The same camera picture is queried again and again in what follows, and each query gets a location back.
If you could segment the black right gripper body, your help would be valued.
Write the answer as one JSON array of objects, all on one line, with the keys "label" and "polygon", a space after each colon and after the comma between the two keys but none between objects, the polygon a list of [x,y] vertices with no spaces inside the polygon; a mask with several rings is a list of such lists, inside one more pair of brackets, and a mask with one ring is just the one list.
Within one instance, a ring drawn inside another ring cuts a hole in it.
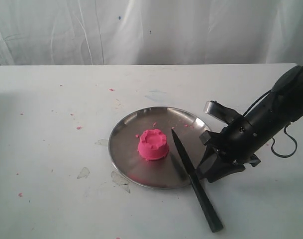
[{"label": "black right gripper body", "polygon": [[201,163],[215,155],[223,163],[251,164],[253,167],[260,163],[255,152],[278,132],[278,122],[259,119],[250,123],[246,118],[235,119],[221,132],[206,130],[200,135],[200,140],[206,146]]}]

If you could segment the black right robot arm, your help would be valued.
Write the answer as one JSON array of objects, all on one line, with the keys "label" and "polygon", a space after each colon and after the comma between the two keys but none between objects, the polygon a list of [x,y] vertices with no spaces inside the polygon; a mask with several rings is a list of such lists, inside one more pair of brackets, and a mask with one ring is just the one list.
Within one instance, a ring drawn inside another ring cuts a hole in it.
[{"label": "black right robot arm", "polygon": [[261,160],[256,151],[303,116],[303,66],[282,75],[242,115],[216,101],[207,102],[204,111],[227,125],[219,133],[206,130],[200,135],[206,149],[196,175],[212,183],[244,171],[245,164],[257,166]]}]

